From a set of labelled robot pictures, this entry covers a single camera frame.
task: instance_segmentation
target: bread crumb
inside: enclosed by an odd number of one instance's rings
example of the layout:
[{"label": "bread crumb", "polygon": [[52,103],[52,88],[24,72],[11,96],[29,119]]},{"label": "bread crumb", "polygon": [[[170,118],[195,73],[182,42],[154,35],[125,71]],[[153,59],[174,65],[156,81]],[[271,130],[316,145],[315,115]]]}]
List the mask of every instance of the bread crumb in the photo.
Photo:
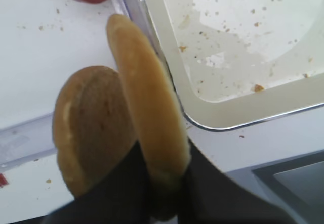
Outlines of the bread crumb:
[{"label": "bread crumb", "polygon": [[181,52],[185,52],[187,48],[187,46],[179,46]]},{"label": "bread crumb", "polygon": [[254,91],[257,93],[257,92],[260,92],[260,91],[263,91],[264,90],[264,87],[263,86],[260,86],[258,84],[255,85],[254,87]]}]

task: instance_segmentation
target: white tray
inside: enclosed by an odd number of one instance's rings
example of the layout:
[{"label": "white tray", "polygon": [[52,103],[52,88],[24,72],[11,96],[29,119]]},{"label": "white tray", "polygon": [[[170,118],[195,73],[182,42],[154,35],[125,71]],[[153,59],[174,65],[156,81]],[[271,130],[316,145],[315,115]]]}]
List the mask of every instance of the white tray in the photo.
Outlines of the white tray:
[{"label": "white tray", "polygon": [[196,125],[228,130],[324,104],[323,0],[145,1]]}]

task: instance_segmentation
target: bread roll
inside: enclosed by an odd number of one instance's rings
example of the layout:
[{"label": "bread roll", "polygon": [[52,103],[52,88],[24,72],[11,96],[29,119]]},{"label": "bread roll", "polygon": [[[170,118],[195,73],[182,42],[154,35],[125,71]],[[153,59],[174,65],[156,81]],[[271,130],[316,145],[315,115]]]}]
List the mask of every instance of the bread roll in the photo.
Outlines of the bread roll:
[{"label": "bread roll", "polygon": [[68,80],[56,102],[53,138],[59,168],[75,197],[126,156],[136,134],[115,71],[88,67]]},{"label": "bread roll", "polygon": [[127,17],[113,15],[108,41],[147,169],[158,194],[180,188],[190,162],[179,102],[148,39]]}]

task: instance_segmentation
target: sliced bun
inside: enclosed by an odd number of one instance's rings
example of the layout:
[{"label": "sliced bun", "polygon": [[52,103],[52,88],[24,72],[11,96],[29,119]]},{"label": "sliced bun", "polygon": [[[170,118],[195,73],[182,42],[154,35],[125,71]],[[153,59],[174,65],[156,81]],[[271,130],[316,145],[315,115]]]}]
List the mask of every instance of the sliced bun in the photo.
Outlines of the sliced bun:
[{"label": "sliced bun", "polygon": [[160,193],[179,189],[190,149],[170,79],[148,39],[127,17],[111,16],[107,35],[151,180]]},{"label": "sliced bun", "polygon": [[56,102],[53,138],[62,176],[76,197],[120,163],[136,134],[117,72],[94,66],[71,76]]}]

